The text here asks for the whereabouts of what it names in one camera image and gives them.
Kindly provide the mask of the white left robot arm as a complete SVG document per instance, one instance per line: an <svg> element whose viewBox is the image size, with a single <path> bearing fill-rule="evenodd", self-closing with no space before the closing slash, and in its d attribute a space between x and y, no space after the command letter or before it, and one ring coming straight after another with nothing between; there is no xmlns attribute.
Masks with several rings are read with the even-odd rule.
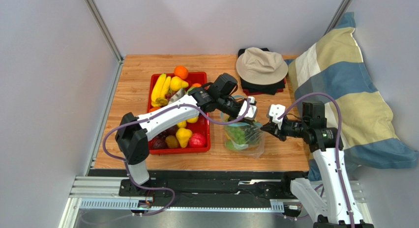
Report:
<svg viewBox="0 0 419 228"><path fill-rule="evenodd" d="M176 124L215 110L230 117L228 124L241 120L253 121L257 107L254 97L236 100L232 94L238 85L230 74L224 73L213 82L193 88L177 101L151 113L134 116L127 113L116 128L115 140L124 154L128 177L136 185L150 178L146 159L150 154L149 142L164 130Z"/></svg>

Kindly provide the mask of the green toy cucumber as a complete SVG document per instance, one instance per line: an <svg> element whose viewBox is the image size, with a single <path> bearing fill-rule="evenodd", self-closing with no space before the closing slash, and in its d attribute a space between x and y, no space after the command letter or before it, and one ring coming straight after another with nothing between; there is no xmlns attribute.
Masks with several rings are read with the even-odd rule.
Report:
<svg viewBox="0 0 419 228"><path fill-rule="evenodd" d="M225 146L230 150L241 150L240 147L237 147L237 144L231 140L226 141Z"/></svg>

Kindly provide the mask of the clear zip top bag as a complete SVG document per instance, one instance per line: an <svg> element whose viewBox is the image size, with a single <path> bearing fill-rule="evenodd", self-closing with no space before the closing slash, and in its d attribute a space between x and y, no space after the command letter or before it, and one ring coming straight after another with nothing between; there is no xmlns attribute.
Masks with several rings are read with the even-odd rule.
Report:
<svg viewBox="0 0 419 228"><path fill-rule="evenodd" d="M259 158L264 153L265 132L262 124L246 118L223 126L224 145L236 153Z"/></svg>

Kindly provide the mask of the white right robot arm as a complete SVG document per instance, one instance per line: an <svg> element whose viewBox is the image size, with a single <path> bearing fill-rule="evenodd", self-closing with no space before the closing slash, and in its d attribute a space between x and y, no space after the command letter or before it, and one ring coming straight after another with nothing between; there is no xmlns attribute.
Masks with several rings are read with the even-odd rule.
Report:
<svg viewBox="0 0 419 228"><path fill-rule="evenodd" d="M364 220L353 196L346 174L343 143L338 129L327 126L325 105L319 101L304 101L303 116L290 120L284 115L283 105L271 105L267 113L269 121L262 131L281 141L288 137L302 138L309 146L319 168L325 198L302 176L286 176L287 192L297 197L313 221L315 228L372 228Z"/></svg>

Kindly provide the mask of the orange toy pineapple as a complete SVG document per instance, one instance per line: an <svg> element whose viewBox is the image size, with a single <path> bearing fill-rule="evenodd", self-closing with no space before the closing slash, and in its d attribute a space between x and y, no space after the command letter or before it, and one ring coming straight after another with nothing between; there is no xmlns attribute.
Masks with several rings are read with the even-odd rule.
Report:
<svg viewBox="0 0 419 228"><path fill-rule="evenodd" d="M256 145L260 142L262 131L260 123L249 124L244 128L244 139L248 145Z"/></svg>

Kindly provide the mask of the green toy grapes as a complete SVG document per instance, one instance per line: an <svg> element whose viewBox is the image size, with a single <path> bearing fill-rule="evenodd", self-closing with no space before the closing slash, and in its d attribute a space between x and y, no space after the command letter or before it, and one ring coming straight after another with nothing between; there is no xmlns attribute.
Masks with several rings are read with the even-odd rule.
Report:
<svg viewBox="0 0 419 228"><path fill-rule="evenodd" d="M226 133L230 140L237 144L247 144L245 131L241 127L226 126Z"/></svg>

